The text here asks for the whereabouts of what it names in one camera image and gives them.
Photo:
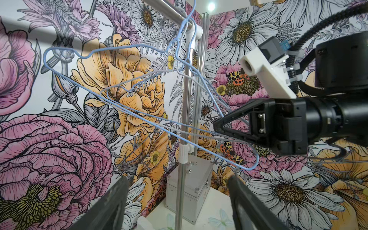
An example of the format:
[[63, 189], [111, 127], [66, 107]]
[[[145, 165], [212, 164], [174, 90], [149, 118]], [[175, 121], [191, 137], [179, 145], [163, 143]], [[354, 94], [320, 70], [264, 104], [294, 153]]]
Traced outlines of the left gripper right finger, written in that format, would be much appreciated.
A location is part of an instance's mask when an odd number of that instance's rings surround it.
[[237, 230], [287, 230], [282, 223], [236, 175], [227, 182]]

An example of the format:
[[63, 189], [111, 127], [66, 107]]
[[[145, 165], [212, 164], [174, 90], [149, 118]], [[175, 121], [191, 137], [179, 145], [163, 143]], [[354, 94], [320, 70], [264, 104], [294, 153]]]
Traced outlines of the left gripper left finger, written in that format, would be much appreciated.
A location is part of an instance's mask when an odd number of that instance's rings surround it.
[[128, 194], [128, 180], [119, 179], [70, 230], [120, 230]]

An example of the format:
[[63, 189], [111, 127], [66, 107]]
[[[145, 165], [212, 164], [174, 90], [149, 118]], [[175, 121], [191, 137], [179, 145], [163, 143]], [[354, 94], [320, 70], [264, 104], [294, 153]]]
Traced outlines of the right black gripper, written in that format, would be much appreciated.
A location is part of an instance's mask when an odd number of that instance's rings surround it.
[[[257, 152], [279, 156], [305, 155], [307, 142], [307, 104], [302, 99], [256, 99], [216, 120], [216, 133], [246, 142]], [[228, 127], [244, 119], [248, 131]]]

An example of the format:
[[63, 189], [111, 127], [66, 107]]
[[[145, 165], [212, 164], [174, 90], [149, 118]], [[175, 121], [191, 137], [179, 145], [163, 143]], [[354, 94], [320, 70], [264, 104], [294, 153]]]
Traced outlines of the light blue wire hanger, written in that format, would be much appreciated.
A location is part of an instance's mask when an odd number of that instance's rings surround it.
[[[189, 72], [194, 74], [194, 77], [188, 74], [183, 74], [184, 77], [191, 79], [196, 86], [200, 87], [200, 91], [205, 91], [212, 99], [214, 106], [216, 107], [218, 114], [224, 117], [221, 109], [225, 109], [227, 112], [231, 112], [230, 106], [216, 92], [215, 88], [210, 84], [205, 76], [206, 60], [207, 60], [207, 45], [208, 45], [208, 29], [203, 29], [197, 25], [195, 20], [191, 16], [187, 16], [180, 24], [179, 32], [182, 36], [187, 36], [187, 52], [185, 58], [179, 56], [179, 51], [182, 47], [181, 38], [177, 37], [174, 41], [177, 41], [177, 50], [175, 52], [176, 61], [182, 64], [183, 68], [188, 67]], [[189, 52], [191, 48], [197, 48], [197, 67], [194, 67], [189, 62]]]

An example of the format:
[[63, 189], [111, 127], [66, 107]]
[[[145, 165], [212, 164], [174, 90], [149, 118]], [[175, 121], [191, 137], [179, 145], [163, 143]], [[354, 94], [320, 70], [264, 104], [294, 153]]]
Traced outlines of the light blue hanger navy shirt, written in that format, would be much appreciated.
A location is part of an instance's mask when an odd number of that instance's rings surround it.
[[[195, 9], [192, 9], [190, 13], [184, 13], [184, 17], [186, 18], [188, 15], [192, 15], [195, 12]], [[179, 32], [177, 32], [177, 36], [175, 38], [173, 38], [170, 43], [168, 44], [168, 47], [171, 48], [173, 43], [178, 44], [177, 41], [174, 41], [177, 37], [184, 38], [184, 36], [182, 36], [182, 34]], [[149, 73], [146, 73], [144, 75], [141, 75], [139, 77], [135, 77], [132, 79], [127, 79], [126, 81], [122, 81], [119, 82], [115, 85], [111, 85], [111, 86], [107, 86], [105, 88], [102, 88], [101, 90], [96, 90], [93, 91], [89, 88], [87, 88], [86, 86], [74, 81], [73, 79], [69, 78], [68, 76], [54, 70], [52, 67], [49, 66], [47, 60], [46, 60], [46, 55], [54, 50], [65, 50], [65, 51], [71, 51], [73, 52], [75, 55], [77, 55], [80, 59], [89, 59], [90, 57], [93, 56], [93, 54], [95, 53], [101, 53], [101, 52], [105, 52], [105, 51], [115, 51], [115, 50], [121, 50], [121, 49], [133, 49], [133, 48], [137, 48], [139, 47], [138, 44], [136, 45], [129, 45], [129, 46], [117, 46], [117, 47], [106, 47], [106, 48], [98, 48], [98, 49], [93, 49], [90, 51], [90, 53], [86, 56], [83, 56], [81, 54], [79, 54], [75, 49], [73, 48], [62, 48], [62, 47], [50, 47], [48, 49], [45, 50], [44, 54], [43, 54], [43, 63], [45, 65], [45, 67], [50, 70], [51, 72], [53, 72], [56, 76], [70, 82], [70, 83], [74, 83], [77, 86], [83, 88], [84, 90], [88, 91], [89, 93], [97, 96], [99, 99], [101, 99], [104, 103], [114, 107], [117, 111], [120, 111], [122, 113], [126, 113], [129, 116], [133, 116], [137, 119], [140, 119], [164, 132], [167, 132], [171, 135], [175, 135], [175, 133], [173, 133], [171, 130], [168, 130], [166, 126], [164, 125], [160, 125], [156, 122], [150, 121], [148, 120], [146, 117], [150, 116], [153, 117], [153, 114], [149, 114], [146, 110], [143, 109], [139, 109], [138, 105], [143, 105], [144, 100], [138, 100], [138, 96], [139, 96], [139, 92], [143, 91], [144, 89], [146, 89], [147, 87], [149, 87], [151, 85], [151, 83], [156, 82], [159, 80], [159, 76], [162, 74], [162, 71], [157, 70], [157, 71], [152, 71]], [[190, 149], [189, 149], [189, 154], [190, 151], [194, 148], [198, 148], [198, 149], [202, 149], [205, 152], [207, 152], [208, 154], [211, 154], [215, 157], [218, 158], [222, 158], [222, 160], [226, 161], [227, 163], [229, 163], [230, 165], [234, 166], [234, 167], [239, 167], [242, 170], [245, 171], [251, 171], [254, 170], [258, 165], [259, 165], [259, 154], [257, 151], [254, 151], [254, 155], [255, 155], [255, 163], [253, 166], [251, 167], [245, 167], [244, 165], [239, 165], [225, 157], [221, 157], [220, 155], [207, 150], [206, 148], [203, 148], [201, 146], [199, 146], [198, 144], [187, 140], [187, 143], [190, 145]]]

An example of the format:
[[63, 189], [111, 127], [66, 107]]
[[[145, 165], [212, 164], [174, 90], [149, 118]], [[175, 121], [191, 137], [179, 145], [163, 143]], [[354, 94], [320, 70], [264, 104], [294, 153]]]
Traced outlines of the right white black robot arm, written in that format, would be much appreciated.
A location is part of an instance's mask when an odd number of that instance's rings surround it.
[[320, 138], [368, 145], [368, 34], [319, 44], [302, 62], [281, 67], [293, 54], [272, 37], [240, 63], [269, 97], [254, 99], [214, 122], [220, 134], [271, 149], [305, 155]]

